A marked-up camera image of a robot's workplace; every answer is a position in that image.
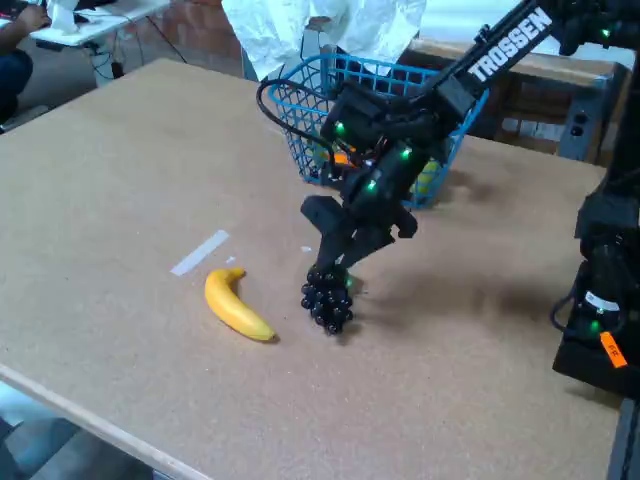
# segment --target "blue plastic basket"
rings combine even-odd
[[[379,72],[384,67],[390,70],[383,76]],[[323,97],[330,95],[347,78],[355,79],[361,85],[383,95],[407,96],[415,94],[427,77],[437,73],[433,70],[328,53],[307,58],[281,78],[301,83]],[[275,102],[282,121],[306,133],[320,136],[324,117],[333,102],[286,85],[272,86],[269,96]],[[433,201],[462,144],[464,134],[482,110],[487,97],[488,92],[485,92],[475,108],[469,112],[465,122],[450,135],[450,153],[446,163],[442,166],[435,161],[427,164],[411,188],[411,198],[407,200],[406,206],[420,208],[428,206]],[[321,163],[326,161],[325,150],[299,135],[286,130],[285,134],[300,176],[307,182],[319,184],[319,169]]]

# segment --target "cable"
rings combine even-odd
[[[155,22],[154,22],[153,20],[151,20],[151,18],[149,18],[149,17],[146,17],[146,19],[147,19],[147,20],[149,20],[149,23],[150,23],[151,25],[153,25],[153,28],[155,28],[155,29],[156,29],[156,31],[158,32],[158,34],[159,34],[159,35],[164,39],[164,41],[165,41],[165,42],[167,42],[167,44],[172,48],[172,50],[173,50],[174,52],[176,52],[176,54],[177,54],[177,55],[182,59],[182,61],[188,65],[188,64],[189,64],[189,62],[187,62],[187,59],[186,59],[186,58],[184,58],[184,56],[182,55],[182,53],[180,53],[180,50],[178,50],[178,49],[176,48],[176,46],[175,46],[173,43],[171,43],[171,40],[169,40],[169,39],[167,38],[167,36],[166,36],[164,33],[162,33],[162,30],[160,30],[160,28],[155,24]]]
[[[561,298],[560,300],[558,300],[558,302],[556,302],[556,304],[551,309],[551,313],[549,314],[549,320],[551,320],[551,324],[556,329],[560,330],[564,335],[567,335],[568,337],[576,338],[578,340],[593,340],[594,339],[593,337],[582,335],[577,330],[573,330],[567,327],[566,325],[562,325],[560,322],[558,322],[558,319],[556,318],[556,316],[558,315],[558,312],[560,312],[560,310],[562,310],[565,307],[565,305],[567,305],[569,301],[576,296],[577,283],[578,283],[578,279],[576,278],[567,296],[564,298]],[[618,301],[617,303],[620,307],[620,318],[618,320],[616,328],[609,330],[609,333],[611,333],[611,335],[614,335],[614,336],[622,331],[622,329],[627,325],[627,321],[628,321],[627,313],[622,303],[620,301]]]
[[[325,97],[324,95],[319,95],[317,92],[314,92],[312,89],[305,87],[300,83],[293,82],[291,80],[286,80],[284,78],[275,78],[273,80],[265,80],[260,84],[260,86],[258,87],[258,91],[256,92],[256,102],[258,103],[258,108],[260,108],[262,113],[264,113],[269,120],[271,120],[276,125],[284,128],[286,131],[290,133],[294,133],[296,135],[300,135],[302,138],[306,138],[307,140],[316,142],[318,145],[323,147],[329,154],[329,165],[333,170],[336,160],[335,160],[335,154],[333,152],[333,146],[329,142],[327,142],[323,138],[316,137],[315,135],[311,135],[310,133],[307,133],[307,132],[303,132],[302,130],[294,126],[287,124],[286,122],[278,118],[276,115],[274,115],[273,112],[271,112],[271,110],[269,110],[269,108],[267,108],[267,106],[264,104],[264,101],[262,100],[262,93],[267,87],[270,87],[272,85],[286,85],[292,89],[301,90],[309,95],[314,95],[322,100],[328,101],[329,97]]]
[[[136,23],[133,21],[133,19],[129,18],[126,15],[123,15],[121,13],[85,13],[84,11],[82,11],[81,14],[83,17],[87,17],[87,18],[91,18],[91,17],[121,17],[121,18],[126,18],[127,21],[129,22],[129,24],[131,26],[133,26],[134,28],[134,35],[136,36],[136,41],[138,43],[138,51],[140,52],[140,65],[144,65],[145,64],[145,60],[144,60],[144,53],[142,51],[142,42],[140,41],[140,35],[138,34],[138,26],[136,25]]]

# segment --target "person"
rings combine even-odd
[[[31,57],[18,44],[30,33],[50,23],[47,12],[37,5],[28,5],[18,18],[0,29],[0,123],[18,108],[18,94],[24,90],[31,73]]]

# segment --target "orange tag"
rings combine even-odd
[[[626,367],[627,361],[624,359],[622,352],[620,351],[620,347],[613,339],[613,335],[609,332],[602,332],[600,334],[600,341],[602,342],[602,346],[607,351],[607,355],[609,355],[609,359],[613,366],[616,368]]]

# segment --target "banana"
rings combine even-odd
[[[267,342],[276,333],[231,290],[230,284],[242,278],[244,274],[244,268],[214,270],[204,284],[204,297],[220,320],[235,331],[253,340]]]

